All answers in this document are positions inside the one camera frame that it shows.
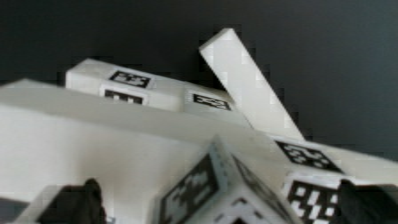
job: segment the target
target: white panel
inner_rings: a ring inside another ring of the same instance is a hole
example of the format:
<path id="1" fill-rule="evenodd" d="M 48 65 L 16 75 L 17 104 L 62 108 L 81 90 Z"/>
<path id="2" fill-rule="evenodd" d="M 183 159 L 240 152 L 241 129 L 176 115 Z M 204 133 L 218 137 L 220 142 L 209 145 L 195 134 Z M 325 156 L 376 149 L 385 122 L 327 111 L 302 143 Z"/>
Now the white panel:
<path id="1" fill-rule="evenodd" d="M 200 55 L 252 127 L 303 139 L 232 29 L 224 29 L 200 46 Z"/>
<path id="2" fill-rule="evenodd" d="M 149 79 L 145 85 L 135 86 L 136 82 L 117 79 L 115 73 L 128 73 Z M 144 105 L 168 111 L 181 111 L 184 82 L 124 68 L 101 61 L 87 59 L 65 75 L 65 88 L 90 95 L 103 96 L 104 89 L 122 89 L 120 93 L 145 95 Z"/>
<path id="3" fill-rule="evenodd" d="M 37 82 L 0 88 L 0 124 L 0 196 L 30 201 L 48 185 L 80 185 L 94 177 L 106 212 L 120 223 L 145 223 L 151 199 L 184 175 L 216 134 L 273 188 L 291 167 L 302 170 L 280 159 L 263 132 L 184 113 L 108 104 Z M 396 163 L 332 147 L 325 151 L 350 174 L 396 184 Z"/>

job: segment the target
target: black square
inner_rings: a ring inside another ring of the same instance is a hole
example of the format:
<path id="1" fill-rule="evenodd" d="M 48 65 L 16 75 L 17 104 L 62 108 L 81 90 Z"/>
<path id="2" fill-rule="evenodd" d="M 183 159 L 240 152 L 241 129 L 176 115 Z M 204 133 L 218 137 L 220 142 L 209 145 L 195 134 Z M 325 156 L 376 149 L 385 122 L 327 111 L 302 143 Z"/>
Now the black square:
<path id="1" fill-rule="evenodd" d="M 218 100 L 218 99 L 213 99 L 206 96 L 200 96 L 197 94 L 192 94 L 193 95 L 193 102 L 209 106 L 209 107 L 215 107 L 222 110 L 231 110 L 231 107 L 229 107 L 229 104 L 224 100 Z"/>
<path id="2" fill-rule="evenodd" d="M 0 198 L 0 223 L 12 223 L 28 207 L 28 202 Z"/>
<path id="3" fill-rule="evenodd" d="M 113 100 L 126 101 L 128 103 L 142 104 L 144 98 L 138 96 L 133 96 L 126 93 L 115 92 L 112 90 L 104 90 L 104 97 L 112 98 Z"/>
<path id="4" fill-rule="evenodd" d="M 129 86 L 147 88 L 151 78 L 144 77 L 140 75 L 135 75 L 131 73 L 117 71 L 110 77 L 110 80 L 122 84 L 128 84 Z"/>
<path id="5" fill-rule="evenodd" d="M 295 223 L 295 221 L 289 217 L 289 213 L 286 211 L 284 205 L 279 202 L 279 198 L 277 198 L 277 195 L 275 195 L 271 189 L 264 185 L 263 181 L 259 180 L 255 174 L 248 170 L 248 168 L 247 168 L 245 164 L 241 163 L 241 161 L 238 160 L 238 158 L 234 156 L 232 156 L 232 158 L 234 158 L 234 164 L 236 164 L 238 170 L 240 170 L 240 175 L 243 177 L 245 184 L 247 184 L 254 194 L 257 195 L 264 204 L 270 205 L 273 211 L 277 212 L 277 214 L 279 214 L 280 218 L 286 220 L 286 222 Z"/>
<path id="6" fill-rule="evenodd" d="M 303 148 L 302 146 L 277 142 L 284 155 L 289 161 L 303 166 L 311 166 L 316 169 L 343 173 L 330 159 L 319 150 Z"/>
<path id="7" fill-rule="evenodd" d="M 181 224 L 220 190 L 209 154 L 160 201 L 158 224 Z"/>
<path id="8" fill-rule="evenodd" d="M 337 209 L 337 190 L 309 184 L 302 181 L 293 181 L 287 202 L 296 206 L 296 215 L 303 224 L 312 224 L 316 221 L 328 223 L 334 218 Z"/>
<path id="9" fill-rule="evenodd" d="M 238 218 L 238 219 L 232 221 L 232 224 L 247 224 L 247 223 L 245 223 L 243 220 Z"/>

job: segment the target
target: white rectangular bar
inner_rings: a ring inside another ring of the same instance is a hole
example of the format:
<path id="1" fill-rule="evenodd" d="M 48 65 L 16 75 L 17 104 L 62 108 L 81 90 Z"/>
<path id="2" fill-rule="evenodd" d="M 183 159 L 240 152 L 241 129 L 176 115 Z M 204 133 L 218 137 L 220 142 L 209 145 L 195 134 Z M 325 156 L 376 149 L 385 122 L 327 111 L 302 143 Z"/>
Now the white rectangular bar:
<path id="1" fill-rule="evenodd" d="M 254 129 L 303 139 L 232 29 L 199 50 Z"/>

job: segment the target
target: dark wall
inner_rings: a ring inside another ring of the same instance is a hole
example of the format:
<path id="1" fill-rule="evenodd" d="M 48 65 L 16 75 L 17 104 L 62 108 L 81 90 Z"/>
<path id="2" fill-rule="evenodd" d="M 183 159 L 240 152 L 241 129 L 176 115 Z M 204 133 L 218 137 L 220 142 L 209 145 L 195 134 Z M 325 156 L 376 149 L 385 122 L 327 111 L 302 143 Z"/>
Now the dark wall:
<path id="1" fill-rule="evenodd" d="M 197 47 L 240 33 L 309 140 L 398 160 L 398 1 L 0 1 L 0 78 L 97 58 L 220 88 Z"/>

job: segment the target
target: black and white square pattern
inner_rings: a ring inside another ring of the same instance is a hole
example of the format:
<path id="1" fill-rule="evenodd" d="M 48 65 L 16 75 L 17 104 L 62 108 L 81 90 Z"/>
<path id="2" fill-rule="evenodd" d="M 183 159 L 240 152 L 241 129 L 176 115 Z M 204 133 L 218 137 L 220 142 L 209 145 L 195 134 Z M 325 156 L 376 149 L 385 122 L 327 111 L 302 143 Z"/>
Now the black and white square pattern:
<path id="1" fill-rule="evenodd" d="M 330 223 L 337 207 L 337 190 L 293 181 L 287 202 L 305 224 Z"/>
<path id="2" fill-rule="evenodd" d="M 238 198 L 229 207 L 224 209 L 220 215 L 216 215 L 215 224 L 268 224 L 268 220 L 257 212 L 252 204 L 243 198 Z"/>
<path id="3" fill-rule="evenodd" d="M 147 88 L 151 78 L 140 75 L 135 75 L 128 72 L 117 71 L 110 77 L 110 80 L 122 84 L 128 84 L 129 86 Z"/>
<path id="4" fill-rule="evenodd" d="M 279 214 L 280 218 L 284 219 L 284 221 L 287 223 L 295 223 L 289 213 L 286 211 L 284 205 L 279 202 L 279 198 L 277 195 L 270 189 L 270 187 L 264 185 L 263 181 L 259 180 L 255 174 L 252 173 L 252 171 L 248 170 L 245 164 L 241 163 L 241 161 L 238 160 L 238 158 L 232 156 L 234 158 L 234 164 L 238 166 L 238 170 L 240 170 L 240 174 L 243 177 L 243 181 L 245 184 L 254 192 L 254 194 L 257 195 L 259 199 L 263 200 L 264 204 L 271 207 L 275 213 Z"/>
<path id="5" fill-rule="evenodd" d="M 104 94 L 103 96 L 113 100 L 126 101 L 128 103 L 142 104 L 144 103 L 144 98 L 140 96 L 133 96 L 126 93 L 120 93 L 113 90 L 104 89 Z"/>
<path id="6" fill-rule="evenodd" d="M 181 224 L 220 190 L 209 154 L 160 201 L 158 224 Z"/>
<path id="7" fill-rule="evenodd" d="M 216 109 L 231 111 L 229 104 L 224 100 L 218 100 L 218 99 L 209 98 L 209 97 L 206 97 L 202 95 L 197 95 L 197 94 L 192 94 L 192 96 L 193 96 L 193 102 L 195 103 L 204 104 L 206 106 L 215 107 Z"/>
<path id="8" fill-rule="evenodd" d="M 337 168 L 335 164 L 332 163 L 330 159 L 327 158 L 319 150 L 303 148 L 279 141 L 275 142 L 282 149 L 284 155 L 287 156 L 289 161 L 293 163 L 309 166 L 312 168 L 318 168 L 325 171 L 343 173 L 341 169 Z"/>

